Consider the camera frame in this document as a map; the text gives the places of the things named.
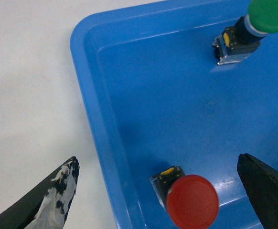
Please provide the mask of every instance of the green button cap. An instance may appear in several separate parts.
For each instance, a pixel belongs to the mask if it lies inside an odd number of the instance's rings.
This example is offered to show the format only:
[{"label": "green button cap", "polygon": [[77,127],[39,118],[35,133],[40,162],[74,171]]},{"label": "green button cap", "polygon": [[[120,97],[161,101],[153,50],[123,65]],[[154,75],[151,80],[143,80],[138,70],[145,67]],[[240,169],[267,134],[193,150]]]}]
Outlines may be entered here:
[{"label": "green button cap", "polygon": [[278,32],[278,0],[252,0],[248,15],[255,29],[261,32]]}]

